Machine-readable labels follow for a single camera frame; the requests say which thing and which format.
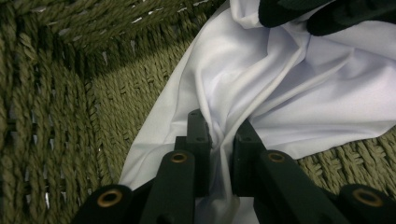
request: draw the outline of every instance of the woven basket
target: woven basket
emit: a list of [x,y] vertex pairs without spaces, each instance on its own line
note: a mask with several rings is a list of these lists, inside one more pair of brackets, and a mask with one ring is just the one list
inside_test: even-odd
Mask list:
[[[0,222],[69,223],[118,182],[178,60],[223,0],[0,0]],[[396,195],[396,130],[299,160]]]

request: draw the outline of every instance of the white cloth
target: white cloth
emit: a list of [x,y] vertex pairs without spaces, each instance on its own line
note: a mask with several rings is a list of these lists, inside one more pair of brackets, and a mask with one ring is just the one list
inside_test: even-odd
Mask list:
[[200,108],[214,144],[210,196],[197,200],[196,223],[257,223],[251,199],[233,196],[229,175],[233,137],[247,118],[267,148],[294,159],[396,124],[395,25],[367,21],[315,37],[301,19],[262,27],[258,4],[231,0],[207,22],[123,167],[121,184],[149,181],[176,136],[186,135],[188,113]]

